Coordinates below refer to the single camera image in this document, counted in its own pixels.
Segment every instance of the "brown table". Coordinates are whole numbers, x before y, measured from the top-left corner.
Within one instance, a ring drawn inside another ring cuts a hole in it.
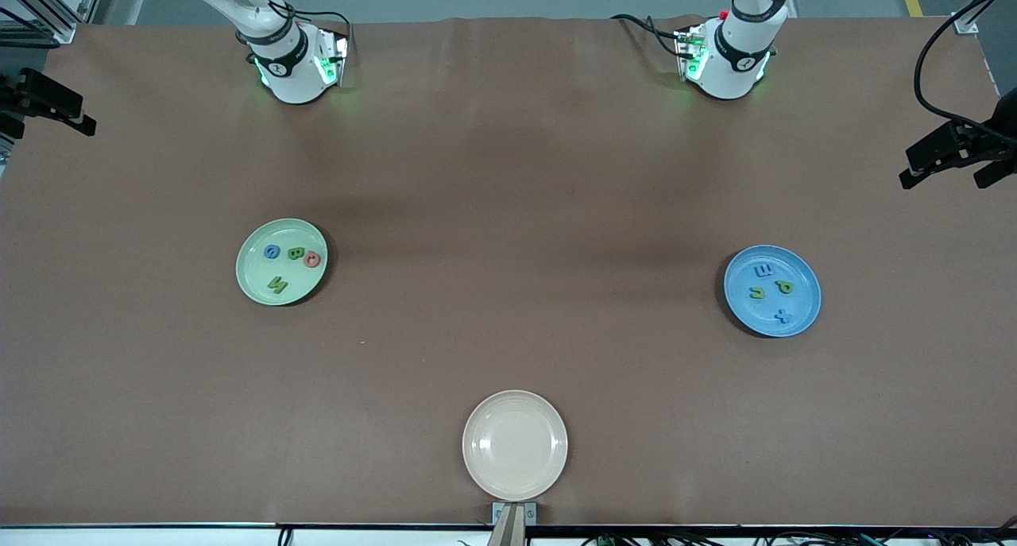
[[[792,20],[734,102],[616,21],[365,25],[302,108],[231,27],[81,28],[47,71],[99,134],[37,119],[0,197],[0,520],[483,519],[462,427],[523,387],[570,434],[544,522],[1003,521],[1017,184],[896,179],[938,23]],[[925,83],[995,105],[973,39]],[[332,242],[289,308],[234,279],[277,217]],[[821,278],[802,336],[722,306],[760,242]]]

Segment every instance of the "black clamp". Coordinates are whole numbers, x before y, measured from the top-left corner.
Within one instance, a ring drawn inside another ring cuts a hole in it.
[[[1017,89],[1003,96],[992,118],[982,125],[1006,136],[1017,136]],[[991,187],[1017,172],[1017,144],[996,134],[951,119],[907,148],[907,169],[899,174],[901,187],[915,187],[931,174],[990,162],[974,173],[974,184]]]
[[[83,98],[68,87],[28,67],[18,76],[0,74],[0,133],[20,139],[24,123],[10,115],[48,118],[62,122],[77,132],[95,136],[96,119],[81,111]]]
[[[268,71],[270,74],[275,76],[290,76],[293,74],[293,68],[297,67],[297,64],[303,60],[304,55],[307,54],[309,40],[307,39],[306,33],[303,29],[300,32],[300,40],[297,46],[294,47],[293,51],[283,55],[283,57],[276,57],[275,60],[270,57],[261,57],[261,55],[254,55],[255,60],[257,60],[258,65],[261,65]]]

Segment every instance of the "metal bracket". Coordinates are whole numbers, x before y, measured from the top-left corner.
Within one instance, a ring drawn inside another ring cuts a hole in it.
[[[53,39],[60,43],[70,43],[77,31],[80,16],[70,9],[63,0],[17,0],[33,16],[43,22],[51,32]]]
[[[510,504],[519,504],[523,506],[523,519],[526,522],[526,526],[536,526],[537,525],[537,503],[536,502],[491,502],[491,524],[496,525],[498,523],[498,517],[501,515],[501,510],[507,507]]]
[[[951,16],[956,16],[956,11],[953,11]],[[959,20],[954,21],[954,31],[957,35],[976,35],[976,33],[978,33],[978,24],[975,23],[974,20],[970,20],[965,23],[963,18],[960,18]]]
[[[537,508],[533,502],[533,520],[537,520]],[[522,502],[504,502],[498,510],[497,524],[491,531],[491,538],[487,541],[487,546],[523,546],[526,544],[526,505]]]

